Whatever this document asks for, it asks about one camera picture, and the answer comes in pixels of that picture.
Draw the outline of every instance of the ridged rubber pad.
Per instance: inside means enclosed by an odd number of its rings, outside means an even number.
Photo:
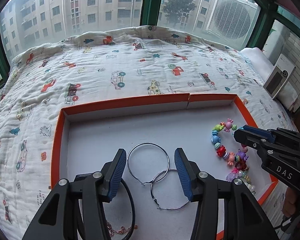
[[[181,186],[183,189],[183,193],[188,198],[188,200],[191,201],[193,198],[193,194],[191,191],[191,180],[190,180],[190,177],[186,170],[186,167],[183,164],[183,161],[181,159],[178,149],[176,149],[174,152],[174,163],[175,163],[177,171],[178,171],[178,175],[179,175],[179,179],[180,179]]]
[[[114,173],[109,181],[109,191],[107,197],[110,201],[117,195],[118,188],[120,185],[120,181],[122,178],[122,174],[127,162],[127,153],[125,150],[122,151],[117,166],[114,169]]]

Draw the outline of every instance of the air conditioner unit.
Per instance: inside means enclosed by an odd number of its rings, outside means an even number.
[[[234,49],[245,47],[258,18],[258,5],[246,0],[216,0],[206,30],[228,41]]]

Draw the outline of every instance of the white brick wall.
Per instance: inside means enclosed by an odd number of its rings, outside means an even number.
[[[298,99],[294,108],[294,110],[297,110],[300,106],[300,39],[292,32],[283,47],[282,54],[296,66],[296,71],[290,77],[290,83],[298,93]]]

